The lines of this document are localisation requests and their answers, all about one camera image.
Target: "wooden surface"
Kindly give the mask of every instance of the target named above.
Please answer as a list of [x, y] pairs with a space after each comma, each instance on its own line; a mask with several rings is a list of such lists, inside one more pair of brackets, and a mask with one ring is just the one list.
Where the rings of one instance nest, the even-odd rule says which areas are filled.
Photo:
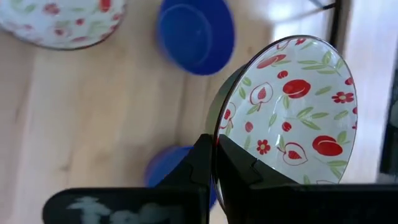
[[[331, 11], [308, 0], [229, 0], [230, 63], [195, 77], [158, 51], [159, 0], [129, 4], [121, 28], [86, 50], [39, 49], [0, 34], [0, 223], [41, 223], [44, 202], [68, 187], [142, 186], [164, 147], [192, 144], [218, 88], [273, 40], [325, 38]], [[398, 36], [398, 1], [353, 0], [344, 56], [358, 93], [358, 132], [343, 182], [374, 182]], [[217, 206], [212, 223], [226, 223]]]

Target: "white bowl with red pattern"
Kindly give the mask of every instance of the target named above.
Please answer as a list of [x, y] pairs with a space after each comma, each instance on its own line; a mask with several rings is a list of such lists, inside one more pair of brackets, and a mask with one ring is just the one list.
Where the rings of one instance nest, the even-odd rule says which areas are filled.
[[79, 49], [112, 34], [125, 0], [2, 0], [0, 26], [16, 37], [53, 49]]
[[325, 41], [274, 42], [242, 70], [224, 105], [217, 135], [300, 184], [340, 181], [356, 134], [356, 90]]

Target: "black object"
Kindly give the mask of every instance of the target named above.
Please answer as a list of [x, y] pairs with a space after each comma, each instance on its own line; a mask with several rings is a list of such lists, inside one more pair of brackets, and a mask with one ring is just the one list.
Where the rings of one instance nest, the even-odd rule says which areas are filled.
[[45, 224], [204, 224], [211, 172], [228, 223], [369, 223], [395, 218], [396, 185], [299, 185], [221, 135], [202, 134], [156, 188], [71, 189], [45, 204]]

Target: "floral bowl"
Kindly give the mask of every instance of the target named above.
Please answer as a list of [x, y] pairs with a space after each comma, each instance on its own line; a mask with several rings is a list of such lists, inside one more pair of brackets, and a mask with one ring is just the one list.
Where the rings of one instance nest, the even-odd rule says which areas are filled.
[[215, 136], [227, 135], [300, 184], [337, 184], [354, 144], [356, 102], [349, 68], [331, 45], [286, 37], [242, 69]]
[[0, 26], [16, 37], [53, 49], [79, 49], [112, 34], [125, 0], [2, 0]]

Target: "wooden table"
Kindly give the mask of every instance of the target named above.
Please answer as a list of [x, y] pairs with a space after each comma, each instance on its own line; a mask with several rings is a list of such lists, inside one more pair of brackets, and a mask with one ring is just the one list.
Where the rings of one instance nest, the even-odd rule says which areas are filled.
[[[120, 30], [86, 50], [56, 52], [0, 34], [0, 223], [41, 223], [68, 187], [142, 186], [164, 147], [192, 144], [221, 84], [273, 40], [327, 36], [330, 11], [307, 0], [229, 0], [236, 47], [212, 77], [170, 63], [155, 42], [160, 1], [136, 0]], [[398, 1], [353, 0], [344, 56], [358, 93], [358, 132], [343, 182], [374, 182], [389, 101]], [[225, 223], [216, 207], [213, 223]]]

